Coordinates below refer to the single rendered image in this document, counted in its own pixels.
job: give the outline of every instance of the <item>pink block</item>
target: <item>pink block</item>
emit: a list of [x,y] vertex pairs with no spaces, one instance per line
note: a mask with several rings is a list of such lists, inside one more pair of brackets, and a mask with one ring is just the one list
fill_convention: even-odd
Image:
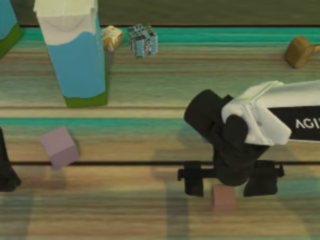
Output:
[[79,159],[77,146],[64,126],[46,133],[40,141],[54,169],[60,169]]
[[236,205],[235,187],[223,184],[212,185],[212,208],[215,213],[234,211]]

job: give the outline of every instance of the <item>white lettering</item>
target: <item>white lettering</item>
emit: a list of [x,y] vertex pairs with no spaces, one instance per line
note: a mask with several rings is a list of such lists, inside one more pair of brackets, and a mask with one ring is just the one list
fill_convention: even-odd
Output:
[[305,118],[303,120],[295,120],[295,128],[299,129],[320,129],[320,118]]

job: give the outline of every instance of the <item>dark background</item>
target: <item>dark background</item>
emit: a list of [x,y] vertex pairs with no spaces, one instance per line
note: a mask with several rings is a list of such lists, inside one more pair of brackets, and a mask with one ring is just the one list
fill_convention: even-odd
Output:
[[[20,25],[38,25],[35,0],[11,0]],[[320,25],[319,0],[100,0],[101,25]]]

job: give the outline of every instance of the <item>yellow patterned cube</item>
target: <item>yellow patterned cube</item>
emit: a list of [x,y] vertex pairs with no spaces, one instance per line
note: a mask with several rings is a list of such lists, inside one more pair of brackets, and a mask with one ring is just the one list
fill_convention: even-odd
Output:
[[124,32],[114,26],[108,26],[101,32],[104,49],[113,52],[124,39]]

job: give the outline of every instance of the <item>wooden mallet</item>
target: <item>wooden mallet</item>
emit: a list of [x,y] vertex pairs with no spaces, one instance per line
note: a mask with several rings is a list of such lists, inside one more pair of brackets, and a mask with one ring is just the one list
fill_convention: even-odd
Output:
[[304,36],[296,36],[285,51],[285,60],[295,69],[307,64],[313,53],[320,52],[320,44],[313,45]]

